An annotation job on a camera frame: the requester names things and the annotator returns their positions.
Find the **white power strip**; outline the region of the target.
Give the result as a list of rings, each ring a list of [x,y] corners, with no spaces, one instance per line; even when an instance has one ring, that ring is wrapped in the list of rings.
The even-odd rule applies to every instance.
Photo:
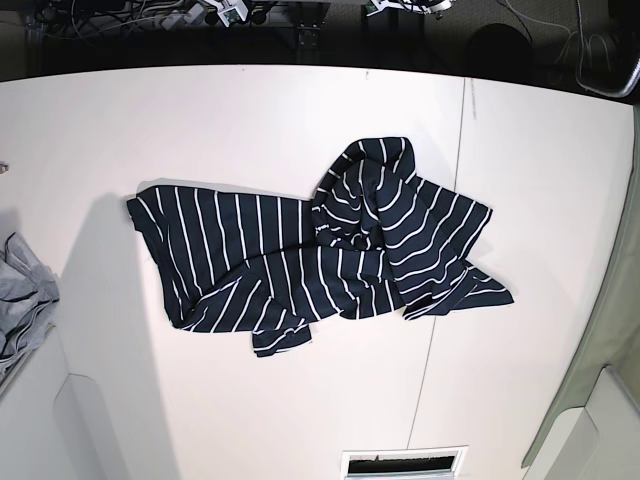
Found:
[[[185,8],[174,8],[168,13],[156,13],[150,16],[150,19],[155,26],[169,31],[182,27],[198,26],[204,21],[206,13],[207,11],[202,4],[192,3]]]

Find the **grey crumpled cloth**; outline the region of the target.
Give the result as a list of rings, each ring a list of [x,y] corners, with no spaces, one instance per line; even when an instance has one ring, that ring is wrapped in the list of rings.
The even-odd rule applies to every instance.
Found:
[[[56,278],[17,232],[1,250],[1,377],[45,340],[60,300]]]

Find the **navy white striped t-shirt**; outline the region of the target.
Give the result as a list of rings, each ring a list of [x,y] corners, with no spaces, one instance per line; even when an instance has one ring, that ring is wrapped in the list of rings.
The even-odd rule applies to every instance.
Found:
[[[404,137],[353,142],[309,200],[156,185],[126,207],[171,325],[248,332],[259,357],[309,343],[334,315],[415,320],[513,301],[468,258],[490,208],[420,177]]]

